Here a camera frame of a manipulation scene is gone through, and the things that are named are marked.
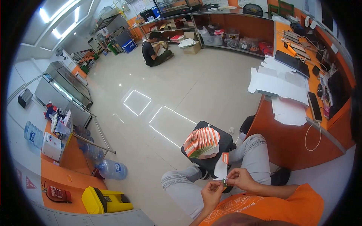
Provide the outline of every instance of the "white tile floor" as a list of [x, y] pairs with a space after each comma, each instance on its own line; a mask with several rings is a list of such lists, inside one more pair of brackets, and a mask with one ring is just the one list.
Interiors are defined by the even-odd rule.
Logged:
[[124, 192], [159, 226], [184, 226], [191, 219], [163, 191], [161, 177], [191, 165], [180, 147], [201, 120], [224, 131], [234, 127], [236, 141], [260, 101], [261, 95], [247, 88], [250, 67], [262, 60], [222, 49], [196, 55], [176, 45], [170, 49], [175, 57], [154, 68], [144, 64], [141, 46], [129, 54], [102, 55], [87, 81], [91, 111], [117, 151], [106, 158], [128, 168], [125, 180], [105, 181], [108, 189]]

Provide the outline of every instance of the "black t-shirt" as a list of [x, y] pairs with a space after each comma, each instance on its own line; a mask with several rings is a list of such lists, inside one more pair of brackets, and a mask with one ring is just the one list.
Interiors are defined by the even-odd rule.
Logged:
[[155, 55], [155, 51], [151, 45], [151, 43], [149, 42], [144, 42], [142, 43], [142, 54], [143, 54], [143, 58], [146, 61], [146, 64], [148, 66], [152, 66], [153, 65], [153, 60], [152, 60], [152, 55]]

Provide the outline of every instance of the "man sitting on floor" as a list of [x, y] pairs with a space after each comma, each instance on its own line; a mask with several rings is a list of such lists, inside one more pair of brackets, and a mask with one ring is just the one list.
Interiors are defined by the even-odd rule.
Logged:
[[194, 221], [190, 226], [317, 225], [323, 199], [308, 184], [270, 185], [269, 156], [260, 134], [249, 136], [229, 152], [229, 162], [242, 162], [227, 175], [233, 186], [223, 194], [220, 181], [201, 188], [194, 184], [208, 173], [197, 166], [169, 171], [161, 184], [169, 196]]
[[162, 35], [158, 32], [151, 32], [150, 37], [147, 41], [142, 43], [142, 54], [143, 58], [146, 61], [146, 65], [154, 67], [162, 64], [166, 60], [173, 57], [173, 53], [167, 47], [165, 47], [165, 52], [157, 56], [158, 51], [160, 50], [161, 45], [156, 46], [156, 51], [152, 47], [152, 43], [157, 42], [157, 38], [160, 38]]

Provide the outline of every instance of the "charging cable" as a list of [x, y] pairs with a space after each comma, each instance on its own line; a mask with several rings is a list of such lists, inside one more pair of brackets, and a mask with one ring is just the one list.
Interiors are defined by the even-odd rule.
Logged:
[[307, 149], [308, 151], [310, 151], [310, 152], [314, 151], [314, 150], [319, 146], [320, 139], [322, 138], [322, 130], [320, 129], [320, 123], [318, 123], [319, 133], [320, 133], [318, 144], [317, 144], [317, 146], [316, 146], [315, 148], [313, 148], [312, 150], [309, 150], [309, 149], [307, 148], [307, 134], [308, 134], [308, 132], [309, 132], [309, 129], [312, 127], [312, 125], [313, 125], [314, 123], [315, 123], [315, 122], [313, 121], [313, 123], [311, 124], [311, 126], [310, 126], [310, 127], [308, 128], [308, 130], [307, 130], [306, 137], [304, 138], [304, 145], [305, 145], [306, 149]]

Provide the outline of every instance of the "folded paper fan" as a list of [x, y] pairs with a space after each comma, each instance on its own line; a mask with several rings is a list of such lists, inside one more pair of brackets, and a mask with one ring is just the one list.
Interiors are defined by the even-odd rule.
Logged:
[[220, 134], [211, 127], [192, 131], [184, 143], [189, 158], [212, 158], [219, 152]]

